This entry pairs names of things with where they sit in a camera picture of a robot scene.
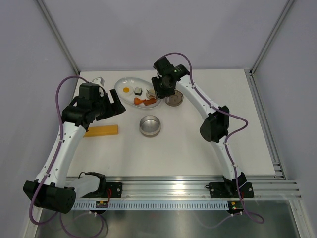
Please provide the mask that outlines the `metal tongs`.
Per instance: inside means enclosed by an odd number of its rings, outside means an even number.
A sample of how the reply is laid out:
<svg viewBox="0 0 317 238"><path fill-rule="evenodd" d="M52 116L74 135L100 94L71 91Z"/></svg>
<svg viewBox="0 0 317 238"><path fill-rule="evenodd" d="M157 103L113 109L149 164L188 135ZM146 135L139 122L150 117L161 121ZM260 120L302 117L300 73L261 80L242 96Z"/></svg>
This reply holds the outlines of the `metal tongs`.
<svg viewBox="0 0 317 238"><path fill-rule="evenodd" d="M157 101L159 101L159 100L161 100L161 99L165 99L165 98L167 98L167 96L159 96L157 93L156 93L156 91L154 90L154 92L155 92L155 94L156 94L156 100Z"/></svg>

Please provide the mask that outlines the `beige bun toy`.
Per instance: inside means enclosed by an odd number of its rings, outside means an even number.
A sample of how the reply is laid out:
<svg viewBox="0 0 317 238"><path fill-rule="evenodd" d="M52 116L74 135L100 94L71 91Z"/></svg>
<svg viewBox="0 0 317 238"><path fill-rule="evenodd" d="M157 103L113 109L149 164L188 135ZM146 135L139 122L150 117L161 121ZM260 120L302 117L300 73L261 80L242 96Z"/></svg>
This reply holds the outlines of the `beige bun toy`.
<svg viewBox="0 0 317 238"><path fill-rule="evenodd" d="M154 92L153 89L147 90L146 96L147 96L147 98L149 98L149 99L150 99L150 98L156 98L156 94L155 94L155 92Z"/></svg>

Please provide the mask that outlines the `round metal lunch box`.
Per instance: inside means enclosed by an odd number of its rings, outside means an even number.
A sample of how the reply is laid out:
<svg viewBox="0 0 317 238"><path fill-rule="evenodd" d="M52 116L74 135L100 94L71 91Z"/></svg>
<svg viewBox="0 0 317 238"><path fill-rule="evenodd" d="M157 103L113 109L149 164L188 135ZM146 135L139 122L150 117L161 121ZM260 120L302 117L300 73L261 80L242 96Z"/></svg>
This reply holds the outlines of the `round metal lunch box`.
<svg viewBox="0 0 317 238"><path fill-rule="evenodd" d="M145 137L155 137L160 133L161 122L153 115L144 116L139 122L139 131Z"/></svg>

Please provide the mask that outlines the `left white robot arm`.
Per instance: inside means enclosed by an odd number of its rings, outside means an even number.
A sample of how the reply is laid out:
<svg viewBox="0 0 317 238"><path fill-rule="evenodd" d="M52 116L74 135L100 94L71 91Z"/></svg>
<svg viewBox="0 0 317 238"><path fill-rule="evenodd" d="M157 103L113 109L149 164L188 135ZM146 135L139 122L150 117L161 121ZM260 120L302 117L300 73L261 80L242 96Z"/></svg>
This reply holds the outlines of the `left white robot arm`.
<svg viewBox="0 0 317 238"><path fill-rule="evenodd" d="M68 213L77 198L93 198L109 194L106 177L97 172L66 185L67 173L75 151L94 121L107 119L125 112L115 89L109 93L98 84L83 83L79 94L60 113L61 128L50 155L34 181L25 181L23 191L32 206Z"/></svg>

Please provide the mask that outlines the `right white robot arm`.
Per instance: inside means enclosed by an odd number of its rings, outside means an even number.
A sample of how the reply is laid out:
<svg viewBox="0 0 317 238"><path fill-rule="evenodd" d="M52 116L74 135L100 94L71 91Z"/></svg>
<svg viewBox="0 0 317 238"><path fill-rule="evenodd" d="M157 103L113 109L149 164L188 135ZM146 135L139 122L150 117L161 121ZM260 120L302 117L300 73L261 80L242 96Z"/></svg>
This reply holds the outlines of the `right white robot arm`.
<svg viewBox="0 0 317 238"><path fill-rule="evenodd" d="M164 99L180 91L197 109L203 118L200 127L202 138L215 150L223 171L223 187L229 196L237 196L247 182L244 173L239 169L231 155L228 143L229 108L220 107L211 100L194 82L192 70L184 65L172 65L167 57L154 63L157 76L152 78L157 98Z"/></svg>

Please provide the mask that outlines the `fried egg toy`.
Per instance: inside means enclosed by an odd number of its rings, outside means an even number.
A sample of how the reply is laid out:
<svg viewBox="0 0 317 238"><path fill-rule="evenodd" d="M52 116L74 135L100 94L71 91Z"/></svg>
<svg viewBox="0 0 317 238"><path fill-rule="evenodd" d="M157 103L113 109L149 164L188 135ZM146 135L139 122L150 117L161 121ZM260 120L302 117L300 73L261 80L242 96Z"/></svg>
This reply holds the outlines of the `fried egg toy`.
<svg viewBox="0 0 317 238"><path fill-rule="evenodd" d="M134 89L129 85L123 85L120 86L119 93L121 97L130 97L134 93Z"/></svg>

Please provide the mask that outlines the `orange carrot piece toy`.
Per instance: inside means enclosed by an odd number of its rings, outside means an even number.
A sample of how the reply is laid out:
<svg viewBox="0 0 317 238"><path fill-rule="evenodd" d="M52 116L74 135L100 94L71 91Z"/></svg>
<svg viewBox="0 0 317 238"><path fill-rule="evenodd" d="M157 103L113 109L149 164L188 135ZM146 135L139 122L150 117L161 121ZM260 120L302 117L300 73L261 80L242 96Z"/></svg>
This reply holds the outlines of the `orange carrot piece toy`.
<svg viewBox="0 0 317 238"><path fill-rule="evenodd" d="M134 103L135 105L142 104L143 102L144 102L144 100L141 100L141 99L139 99L139 98L134 98L134 101L133 101L133 103Z"/></svg>

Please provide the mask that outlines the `orange sausage toy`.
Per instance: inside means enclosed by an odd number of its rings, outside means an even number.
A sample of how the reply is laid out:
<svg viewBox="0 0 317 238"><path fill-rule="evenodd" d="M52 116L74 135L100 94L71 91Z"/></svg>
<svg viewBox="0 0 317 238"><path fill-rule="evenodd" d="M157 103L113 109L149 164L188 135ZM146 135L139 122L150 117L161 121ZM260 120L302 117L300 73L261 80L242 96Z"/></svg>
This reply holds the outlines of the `orange sausage toy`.
<svg viewBox="0 0 317 238"><path fill-rule="evenodd" d="M148 100L144 100L143 104L145 106L149 106L149 105L155 104L156 102L157 102L157 100L155 98L150 98Z"/></svg>

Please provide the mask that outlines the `white oval plate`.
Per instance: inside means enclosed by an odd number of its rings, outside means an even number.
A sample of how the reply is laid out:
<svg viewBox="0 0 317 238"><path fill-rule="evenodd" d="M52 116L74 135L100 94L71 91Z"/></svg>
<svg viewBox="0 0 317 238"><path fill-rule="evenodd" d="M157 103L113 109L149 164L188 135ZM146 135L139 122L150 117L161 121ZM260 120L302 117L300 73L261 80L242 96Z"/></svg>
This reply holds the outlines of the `white oval plate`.
<svg viewBox="0 0 317 238"><path fill-rule="evenodd" d="M140 78L121 78L114 88L122 101L138 108L152 109L161 103L161 100L155 97L152 84Z"/></svg>

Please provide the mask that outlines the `yellow wooden block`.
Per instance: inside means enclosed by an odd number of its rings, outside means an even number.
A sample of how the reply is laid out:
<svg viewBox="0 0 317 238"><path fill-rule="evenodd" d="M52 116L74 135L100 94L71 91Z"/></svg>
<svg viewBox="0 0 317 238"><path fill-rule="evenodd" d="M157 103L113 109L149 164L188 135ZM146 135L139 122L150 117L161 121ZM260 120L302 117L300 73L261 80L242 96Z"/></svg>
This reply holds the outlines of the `yellow wooden block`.
<svg viewBox="0 0 317 238"><path fill-rule="evenodd" d="M97 136L108 136L118 135L119 127L117 124L103 125L103 126L91 126L88 131L84 134L85 137L97 137Z"/></svg>

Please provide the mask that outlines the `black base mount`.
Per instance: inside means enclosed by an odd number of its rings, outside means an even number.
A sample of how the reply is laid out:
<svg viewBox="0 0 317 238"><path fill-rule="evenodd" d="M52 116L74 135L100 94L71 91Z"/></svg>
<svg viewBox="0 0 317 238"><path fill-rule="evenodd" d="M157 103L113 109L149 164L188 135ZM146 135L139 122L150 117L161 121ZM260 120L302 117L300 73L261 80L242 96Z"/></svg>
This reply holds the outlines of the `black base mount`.
<svg viewBox="0 0 317 238"><path fill-rule="evenodd" d="M105 186L98 188L94 192L90 192L83 198L121 198L123 183L121 182L106 182Z"/></svg>
<svg viewBox="0 0 317 238"><path fill-rule="evenodd" d="M225 187L225 182L210 182L205 185L205 188L209 190L211 198L239 198L237 189L234 188L229 191ZM241 198L254 198L254 191L252 184L246 182L239 188Z"/></svg>

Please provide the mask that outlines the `aluminium frame post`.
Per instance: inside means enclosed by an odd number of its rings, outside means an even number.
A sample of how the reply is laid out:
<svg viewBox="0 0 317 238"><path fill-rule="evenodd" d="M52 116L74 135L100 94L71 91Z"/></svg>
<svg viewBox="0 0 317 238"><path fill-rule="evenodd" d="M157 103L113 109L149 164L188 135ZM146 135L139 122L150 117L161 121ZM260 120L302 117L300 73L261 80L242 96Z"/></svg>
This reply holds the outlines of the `aluminium frame post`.
<svg viewBox="0 0 317 238"><path fill-rule="evenodd" d="M272 45L274 39L276 38L279 30L282 27L282 24L284 23L286 17L290 13L292 7L296 3L296 0L287 0L286 4L284 5L282 11L280 12L276 22L273 25L273 28L271 29L266 41L264 42L264 45L262 46L260 53L258 54L253 66L250 69L250 75L254 76L257 72L260 64L262 63L263 59L265 58L270 46Z"/></svg>
<svg viewBox="0 0 317 238"><path fill-rule="evenodd" d="M34 3L37 5L39 8L40 13L42 14L45 22L47 23L49 29L51 30L57 44L59 45L62 53L64 54L67 62L69 63L70 67L72 68L73 72L76 75L80 74L79 67L77 66L69 48L67 47L62 34L60 33L52 14L50 13L49 8L47 7L46 3L44 0L34 0Z"/></svg>

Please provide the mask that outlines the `left aluminium frame post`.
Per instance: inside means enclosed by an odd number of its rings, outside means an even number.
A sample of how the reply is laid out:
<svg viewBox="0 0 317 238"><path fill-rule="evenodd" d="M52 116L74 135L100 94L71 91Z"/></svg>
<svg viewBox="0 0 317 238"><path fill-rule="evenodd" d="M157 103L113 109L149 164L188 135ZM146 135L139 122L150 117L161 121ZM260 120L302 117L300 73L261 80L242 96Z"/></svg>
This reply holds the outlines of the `left aluminium frame post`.
<svg viewBox="0 0 317 238"><path fill-rule="evenodd" d="M40 13L42 14L45 22L47 23L49 29L51 30L57 44L59 45L62 53L64 54L67 62L69 63L70 67L72 68L73 72L76 75L80 74L79 67L77 66L69 48L67 47L62 34L60 33L52 14L50 13L49 8L47 7L46 3L44 0L34 0L34 3L37 5L39 8Z"/></svg>

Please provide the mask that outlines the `aluminium front rail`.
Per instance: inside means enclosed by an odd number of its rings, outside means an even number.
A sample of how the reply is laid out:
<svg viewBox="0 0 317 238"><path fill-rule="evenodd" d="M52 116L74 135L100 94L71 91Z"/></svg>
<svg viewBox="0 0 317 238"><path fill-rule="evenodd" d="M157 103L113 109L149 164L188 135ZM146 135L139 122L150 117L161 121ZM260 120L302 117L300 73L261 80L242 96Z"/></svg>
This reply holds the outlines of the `aluminium front rail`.
<svg viewBox="0 0 317 238"><path fill-rule="evenodd" d="M213 176L107 177L107 182L121 182L124 200L210 200L205 188L210 182L222 182ZM301 200L294 180L283 178L248 178L252 183L253 200Z"/></svg>

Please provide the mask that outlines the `aluminium rail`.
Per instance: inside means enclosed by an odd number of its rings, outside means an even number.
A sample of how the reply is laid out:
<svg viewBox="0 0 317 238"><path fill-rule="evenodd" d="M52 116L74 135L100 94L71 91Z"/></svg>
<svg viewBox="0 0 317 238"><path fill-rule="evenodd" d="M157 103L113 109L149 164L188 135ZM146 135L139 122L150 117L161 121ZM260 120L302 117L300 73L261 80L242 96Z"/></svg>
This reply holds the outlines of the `aluminium rail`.
<svg viewBox="0 0 317 238"><path fill-rule="evenodd" d="M210 200L205 188L210 182L222 182L213 176L107 177L107 182L121 182L124 200ZM253 200L301 200L294 180L283 178L248 178L252 183Z"/></svg>
<svg viewBox="0 0 317 238"><path fill-rule="evenodd" d="M264 133L264 137L265 137L265 141L270 153L270 157L273 163L274 167L277 167L277 169L275 169L275 178L279 179L279 180L287 180L287 176L285 174L285 169L283 166L283 162L280 159L279 156L279 152L271 131L271 128L269 126L268 120L267 120L267 116L265 113L265 109L264 109L264 104L262 101L262 98L260 96L260 92L258 89L258 86L256 84L256 81L253 77L253 75L251 74L251 71L248 69L244 70L252 97L253 97L253 101L255 103L255 107L257 110L257 114L260 120L260 124Z"/></svg>

